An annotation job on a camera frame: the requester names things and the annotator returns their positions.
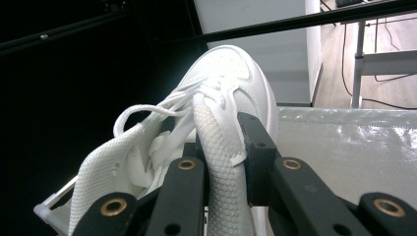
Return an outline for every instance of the shoelace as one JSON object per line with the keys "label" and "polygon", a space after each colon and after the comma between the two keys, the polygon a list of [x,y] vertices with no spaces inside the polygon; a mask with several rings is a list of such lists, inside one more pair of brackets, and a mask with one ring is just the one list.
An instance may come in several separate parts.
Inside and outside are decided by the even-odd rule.
{"label": "shoelace", "polygon": [[[151,165],[137,169],[142,172],[137,176],[150,178],[149,172],[161,164],[166,156],[175,148],[178,148],[186,137],[197,129],[208,162],[210,177],[210,198],[208,216],[208,235],[238,235],[239,234],[239,189],[236,184],[236,176],[233,170],[235,164],[246,157],[245,151],[233,153],[230,151],[230,141],[221,136],[221,127],[216,122],[211,110],[205,104],[209,98],[221,109],[225,108],[225,99],[220,93],[220,82],[223,77],[201,77],[187,84],[181,85],[169,94],[157,106],[134,105],[127,108],[116,120],[113,133],[117,137],[124,131],[124,126],[129,116],[135,112],[152,111],[159,113],[159,121],[168,116],[178,117],[173,131],[160,134],[153,141],[149,149]],[[149,188],[150,181],[143,187]]]}

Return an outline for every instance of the white shoe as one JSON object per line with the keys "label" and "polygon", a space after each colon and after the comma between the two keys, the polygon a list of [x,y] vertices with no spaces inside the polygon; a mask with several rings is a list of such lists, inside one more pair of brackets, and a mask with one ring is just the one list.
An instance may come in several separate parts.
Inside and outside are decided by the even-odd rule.
{"label": "white shoe", "polygon": [[[152,113],[124,131],[127,118],[142,110]],[[194,142],[197,131],[210,177],[208,235],[254,235],[238,111],[257,116],[276,141],[276,104],[266,77],[242,49],[219,46],[197,60],[157,106],[135,105],[119,116],[115,138],[94,150],[80,168],[69,234],[98,198],[124,192],[139,199],[161,186],[169,163],[181,157],[184,143]],[[161,132],[168,116],[176,117],[175,128]],[[262,210],[258,214],[257,234],[265,235],[265,215]]]}

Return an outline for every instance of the wooden floor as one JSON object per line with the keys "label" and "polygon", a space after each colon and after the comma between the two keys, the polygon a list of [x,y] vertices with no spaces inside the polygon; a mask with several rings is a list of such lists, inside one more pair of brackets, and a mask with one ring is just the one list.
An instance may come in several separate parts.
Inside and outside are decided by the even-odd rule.
{"label": "wooden floor", "polygon": [[[332,8],[334,1],[326,1]],[[408,14],[387,18],[388,22],[400,19],[417,18],[417,14]],[[384,23],[386,18],[379,19]],[[344,56],[344,78],[347,88],[352,92],[354,54],[356,52],[356,40],[358,24],[349,24],[346,31],[346,46]],[[379,24],[377,52],[397,51],[390,44],[389,29],[392,35],[392,44],[399,50],[417,49],[417,19]],[[375,26],[365,28],[364,52],[374,53]],[[342,48],[344,38],[344,25],[336,24],[322,26],[322,56],[323,71],[318,86],[317,97],[314,106],[325,108],[348,108],[350,95],[346,92],[342,80]],[[397,76],[378,76],[378,80],[386,80]],[[362,77],[361,95],[365,98],[383,101],[402,107],[417,108],[417,75],[409,76],[390,82],[376,82],[374,76]],[[364,100],[364,109],[396,109],[373,101]]]}

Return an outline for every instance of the shiny gray surface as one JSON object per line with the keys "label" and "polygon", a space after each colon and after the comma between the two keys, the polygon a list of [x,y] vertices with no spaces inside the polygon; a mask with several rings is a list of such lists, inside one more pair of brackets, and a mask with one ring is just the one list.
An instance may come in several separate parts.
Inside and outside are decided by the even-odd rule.
{"label": "shiny gray surface", "polygon": [[417,112],[278,107],[277,148],[354,204],[369,192],[417,208]]}

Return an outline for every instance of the brass ring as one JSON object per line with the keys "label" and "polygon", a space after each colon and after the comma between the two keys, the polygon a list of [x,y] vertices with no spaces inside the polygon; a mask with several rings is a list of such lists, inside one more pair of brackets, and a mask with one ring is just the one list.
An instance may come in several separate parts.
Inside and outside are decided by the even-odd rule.
{"label": "brass ring", "polygon": [[[109,209],[108,207],[112,204],[118,204],[118,208],[115,209]],[[128,204],[126,203],[126,200],[117,198],[107,201],[103,206],[101,206],[101,214],[105,216],[114,216],[118,215],[120,212],[122,212]]]}
{"label": "brass ring", "polygon": [[194,169],[196,167],[196,162],[190,159],[182,160],[178,162],[178,168],[183,170]]}
{"label": "brass ring", "polygon": [[[375,199],[374,205],[377,207],[378,210],[382,211],[385,214],[394,217],[402,217],[405,215],[405,210],[400,205],[396,204],[395,202],[387,199]],[[389,205],[394,209],[386,208],[385,205]]]}
{"label": "brass ring", "polygon": [[294,159],[285,159],[283,161],[283,164],[288,169],[292,169],[292,170],[301,169],[301,163]]}

